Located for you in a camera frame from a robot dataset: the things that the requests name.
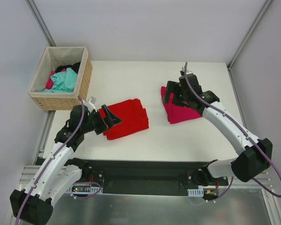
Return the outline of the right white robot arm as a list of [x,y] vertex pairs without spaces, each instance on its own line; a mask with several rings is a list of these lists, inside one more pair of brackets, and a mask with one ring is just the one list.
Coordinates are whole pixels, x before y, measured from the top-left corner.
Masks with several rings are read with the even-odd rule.
[[202,91],[195,74],[182,75],[178,82],[168,81],[162,101],[196,111],[224,135],[238,155],[208,162],[193,175],[193,182],[207,186],[218,178],[232,176],[248,182],[270,167],[272,143],[267,138],[261,140],[235,121],[212,91]]

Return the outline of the wicker basket with cloth liner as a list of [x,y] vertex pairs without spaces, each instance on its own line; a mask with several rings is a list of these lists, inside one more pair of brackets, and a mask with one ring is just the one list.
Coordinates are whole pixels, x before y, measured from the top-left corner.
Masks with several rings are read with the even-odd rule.
[[71,110],[86,100],[92,69],[86,47],[47,47],[28,94],[45,111]]

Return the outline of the red t shirt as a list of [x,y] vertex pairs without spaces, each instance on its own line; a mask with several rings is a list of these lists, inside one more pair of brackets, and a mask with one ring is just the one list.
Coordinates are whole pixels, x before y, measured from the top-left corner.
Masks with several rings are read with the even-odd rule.
[[149,128],[147,111],[138,98],[107,106],[122,122],[103,133],[107,140],[115,140]]

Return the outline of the magenta t shirt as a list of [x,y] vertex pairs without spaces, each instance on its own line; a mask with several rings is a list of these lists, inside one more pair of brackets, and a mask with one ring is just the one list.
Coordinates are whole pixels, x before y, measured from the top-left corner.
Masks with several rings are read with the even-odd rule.
[[177,124],[187,120],[194,120],[202,117],[191,108],[174,105],[172,103],[173,97],[174,94],[171,93],[169,102],[167,104],[163,103],[163,106],[167,113],[167,119],[170,124]]

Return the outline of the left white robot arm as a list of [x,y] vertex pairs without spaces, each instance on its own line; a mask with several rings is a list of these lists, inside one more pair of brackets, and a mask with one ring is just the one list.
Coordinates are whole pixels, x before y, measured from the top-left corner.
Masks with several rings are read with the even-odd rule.
[[90,181],[89,163],[72,155],[84,141],[85,134],[99,135],[122,123],[106,105],[100,111],[90,111],[85,105],[73,107],[70,118],[54,139],[49,156],[34,177],[22,190],[14,190],[10,195],[16,224],[21,220],[32,225],[47,224],[60,197],[75,182]]

